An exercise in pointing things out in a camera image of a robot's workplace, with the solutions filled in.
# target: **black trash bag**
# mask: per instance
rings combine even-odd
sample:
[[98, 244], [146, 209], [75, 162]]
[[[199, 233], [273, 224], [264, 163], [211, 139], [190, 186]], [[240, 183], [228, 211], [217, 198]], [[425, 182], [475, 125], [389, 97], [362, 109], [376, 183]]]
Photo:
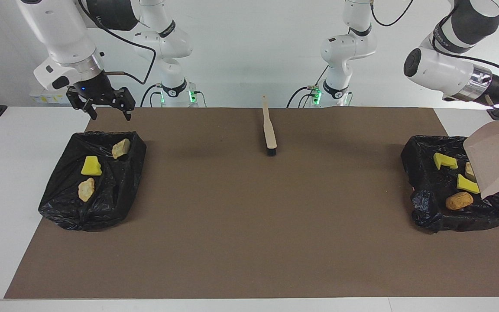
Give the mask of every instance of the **black trash bag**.
[[[446, 198], [463, 192], [457, 189], [457, 175], [465, 175], [469, 161], [461, 136], [413, 136], [402, 151], [404, 170], [413, 186], [413, 221], [434, 233], [438, 231], [480, 231], [499, 227], [499, 192], [481, 199], [471, 194], [474, 202], [461, 211], [446, 208]], [[435, 153], [457, 159], [459, 168], [436, 168]]]
[[[113, 159], [113, 145], [129, 139], [128, 154]], [[63, 229], [96, 231], [121, 222], [128, 215], [140, 184], [146, 145], [136, 132], [75, 133], [45, 189], [38, 211]], [[86, 156], [97, 156], [103, 174], [92, 176], [95, 193], [87, 203], [78, 197]]]

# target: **brush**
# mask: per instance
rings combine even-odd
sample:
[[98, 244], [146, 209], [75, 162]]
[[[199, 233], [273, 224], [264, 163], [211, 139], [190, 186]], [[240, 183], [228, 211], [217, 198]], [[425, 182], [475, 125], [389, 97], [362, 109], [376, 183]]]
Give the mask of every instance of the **brush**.
[[276, 156], [277, 139], [271, 117], [269, 117], [269, 103], [265, 95], [263, 96], [263, 130], [265, 131], [265, 141], [267, 142], [267, 155]]

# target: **yellow sponge piece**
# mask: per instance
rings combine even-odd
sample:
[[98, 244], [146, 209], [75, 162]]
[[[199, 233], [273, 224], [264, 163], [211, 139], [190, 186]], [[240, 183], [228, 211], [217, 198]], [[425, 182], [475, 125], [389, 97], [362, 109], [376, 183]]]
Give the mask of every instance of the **yellow sponge piece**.
[[438, 168], [438, 170], [440, 170], [441, 166], [447, 166], [450, 169], [457, 169], [457, 159], [444, 154], [434, 154], [434, 163], [436, 164], [436, 168]]
[[479, 189], [479, 184], [476, 184], [473, 181], [467, 180], [463, 175], [457, 175], [457, 189], [466, 190], [469, 193], [480, 194], [481, 190]]
[[101, 164], [97, 160], [97, 156], [86, 156], [81, 174], [84, 176], [100, 176], [102, 173]]

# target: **brown mat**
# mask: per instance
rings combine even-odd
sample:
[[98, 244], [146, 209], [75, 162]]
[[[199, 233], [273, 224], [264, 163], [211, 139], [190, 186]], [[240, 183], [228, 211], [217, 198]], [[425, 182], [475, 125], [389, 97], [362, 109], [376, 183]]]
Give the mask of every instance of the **brown mat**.
[[499, 228], [428, 235], [400, 152], [432, 109], [98, 109], [147, 143], [139, 193], [99, 233], [43, 220], [5, 298], [499, 296]]

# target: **beige dustpan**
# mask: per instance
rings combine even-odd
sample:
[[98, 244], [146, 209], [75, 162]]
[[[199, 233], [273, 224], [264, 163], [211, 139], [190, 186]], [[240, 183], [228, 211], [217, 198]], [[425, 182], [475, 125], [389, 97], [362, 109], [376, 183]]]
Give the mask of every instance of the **beige dustpan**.
[[469, 157], [481, 197], [499, 192], [499, 122], [491, 122], [475, 131], [463, 143]]

